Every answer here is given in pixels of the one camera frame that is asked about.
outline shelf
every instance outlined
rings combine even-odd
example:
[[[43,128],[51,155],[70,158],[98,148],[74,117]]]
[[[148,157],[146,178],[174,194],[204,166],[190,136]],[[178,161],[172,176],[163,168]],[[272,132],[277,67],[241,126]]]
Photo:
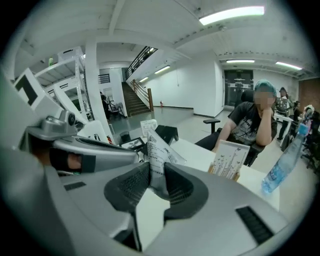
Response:
[[[36,73],[34,76],[44,87],[50,86],[63,79],[67,79],[76,75],[75,60],[75,58],[63,60],[57,64],[45,68],[44,70]],[[84,72],[84,68],[81,61],[79,61],[79,71],[80,74]]]

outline glass door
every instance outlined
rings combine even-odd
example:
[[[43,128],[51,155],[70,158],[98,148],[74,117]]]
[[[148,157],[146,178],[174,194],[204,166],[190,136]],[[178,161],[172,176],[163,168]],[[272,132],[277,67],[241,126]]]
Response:
[[[254,88],[254,73],[252,70],[225,70],[225,105],[234,107],[241,101],[245,90]]]

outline table leg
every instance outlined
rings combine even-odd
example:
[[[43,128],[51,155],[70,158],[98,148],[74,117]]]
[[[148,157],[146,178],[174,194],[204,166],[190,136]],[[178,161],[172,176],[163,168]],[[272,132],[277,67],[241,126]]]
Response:
[[[282,143],[284,142],[284,139],[285,139],[286,135],[288,134],[288,132],[289,132],[289,130],[290,130],[290,127],[291,127],[291,121],[288,121],[288,125],[287,125],[287,127],[285,128],[285,131],[284,131],[284,134],[283,134],[281,143],[280,143],[280,147],[282,147]]]

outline gray floor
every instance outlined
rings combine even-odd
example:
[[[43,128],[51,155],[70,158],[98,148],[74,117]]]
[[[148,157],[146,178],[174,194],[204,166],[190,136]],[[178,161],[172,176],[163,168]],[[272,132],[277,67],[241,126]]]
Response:
[[[222,111],[216,118],[221,120],[216,129],[223,127],[228,119],[229,111]],[[178,128],[179,137],[191,143],[196,143],[211,132],[211,127],[204,124],[207,117],[193,115],[193,110],[178,108],[154,108],[153,113],[136,115],[128,119],[113,122],[115,137],[119,134],[130,131],[131,138],[142,135],[140,121],[156,119],[158,125],[167,125]],[[282,154],[279,142],[274,139],[265,150],[259,154],[252,168],[267,174]],[[318,177],[311,169],[306,168],[306,161],[298,159],[295,169],[280,185],[280,212],[292,221],[303,214],[309,207],[316,192]]]

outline fluorescent light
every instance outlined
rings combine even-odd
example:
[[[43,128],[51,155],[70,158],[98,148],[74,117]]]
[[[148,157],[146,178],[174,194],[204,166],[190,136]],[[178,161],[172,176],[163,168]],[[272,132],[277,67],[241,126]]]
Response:
[[[161,68],[160,70],[154,72],[155,74],[160,73],[161,71],[167,70],[168,68],[170,68],[170,66],[165,66],[164,68]]]
[[[208,15],[206,17],[200,18],[199,21],[203,25],[207,25],[213,22],[218,22],[218,21],[222,21],[222,20],[230,19],[234,17],[264,15],[264,14],[265,14],[264,6],[248,6],[248,7],[240,7],[240,8],[220,11],[220,12]]]
[[[302,67],[290,65],[290,64],[283,63],[283,62],[280,62],[280,61],[278,61],[276,64],[282,65],[282,66],[286,66],[286,67],[289,67],[289,68],[292,68],[292,69],[295,69],[295,70],[302,70]]]
[[[144,80],[147,80],[149,77],[145,77],[144,79],[140,80],[139,83],[143,82]]]
[[[226,61],[226,63],[239,63],[239,62],[254,63],[255,61],[253,59],[233,59],[233,60]]]

